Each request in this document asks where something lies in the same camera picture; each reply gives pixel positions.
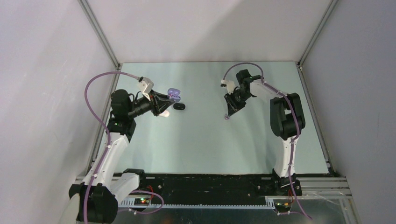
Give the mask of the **purple earbud charging case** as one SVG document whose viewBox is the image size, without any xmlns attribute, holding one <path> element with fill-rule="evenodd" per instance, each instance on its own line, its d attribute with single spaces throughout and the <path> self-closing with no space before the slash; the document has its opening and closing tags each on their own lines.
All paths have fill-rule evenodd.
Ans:
<svg viewBox="0 0 396 224">
<path fill-rule="evenodd" d="M 181 91 L 179 89 L 175 89 L 175 88 L 169 88 L 167 91 L 168 96 L 171 94 L 180 96 L 180 93 L 181 93 Z M 175 103 L 178 103 L 181 100 L 181 97 L 180 97 L 180 99 L 171 99 L 171 100 L 173 100 Z"/>
</svg>

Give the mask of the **black earbud charging case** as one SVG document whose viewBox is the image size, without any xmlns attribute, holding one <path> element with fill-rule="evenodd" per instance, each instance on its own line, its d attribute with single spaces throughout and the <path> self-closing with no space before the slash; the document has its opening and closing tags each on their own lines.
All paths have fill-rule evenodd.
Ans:
<svg viewBox="0 0 396 224">
<path fill-rule="evenodd" d="M 183 103 L 175 103 L 175 104 L 173 105 L 173 108 L 174 108 L 175 110 L 180 110 L 180 111 L 182 111 L 182 110 L 185 110 L 185 109 L 186 109 L 186 106 L 185 106 L 185 104 L 183 104 Z"/>
</svg>

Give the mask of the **white earbud charging case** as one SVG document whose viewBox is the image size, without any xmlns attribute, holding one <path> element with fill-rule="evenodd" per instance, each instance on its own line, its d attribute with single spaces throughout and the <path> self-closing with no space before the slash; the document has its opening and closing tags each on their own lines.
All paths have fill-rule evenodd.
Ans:
<svg viewBox="0 0 396 224">
<path fill-rule="evenodd" d="M 159 114 L 160 117 L 165 117 L 165 118 L 169 117 L 169 115 L 170 115 L 170 112 L 168 110 L 165 110 L 164 112 Z"/>
</svg>

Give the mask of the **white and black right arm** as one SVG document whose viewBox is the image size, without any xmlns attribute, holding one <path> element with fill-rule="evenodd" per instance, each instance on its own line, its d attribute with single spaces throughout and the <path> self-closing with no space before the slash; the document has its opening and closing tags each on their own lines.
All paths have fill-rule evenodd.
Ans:
<svg viewBox="0 0 396 224">
<path fill-rule="evenodd" d="M 236 74 L 238 85 L 223 78 L 221 87 L 227 105 L 225 119 L 243 109 L 249 98 L 260 98 L 269 102 L 270 127 L 276 137 L 282 139 L 283 149 L 276 158 L 272 176 L 272 190 L 277 195 L 284 195 L 295 182 L 296 144 L 305 128 L 306 122 L 301 98 L 297 93 L 285 93 L 264 80 L 263 76 L 250 75 L 248 70 Z"/>
</svg>

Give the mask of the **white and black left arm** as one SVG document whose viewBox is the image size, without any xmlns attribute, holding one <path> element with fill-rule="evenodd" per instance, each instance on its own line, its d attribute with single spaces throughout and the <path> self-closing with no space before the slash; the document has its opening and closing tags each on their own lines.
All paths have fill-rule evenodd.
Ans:
<svg viewBox="0 0 396 224">
<path fill-rule="evenodd" d="M 59 221 L 61 224 L 77 221 L 110 224 L 117 216 L 119 204 L 131 192 L 146 192 L 148 182 L 137 173 L 124 173 L 113 182 L 116 165 L 131 142 L 136 128 L 134 119 L 146 112 L 167 117 L 167 109 L 181 97 L 180 90 L 170 88 L 167 94 L 151 90 L 142 98 L 131 100 L 130 94 L 121 89 L 113 92 L 110 99 L 112 110 L 105 125 L 107 143 L 82 182 L 71 185 L 70 201 Z"/>
</svg>

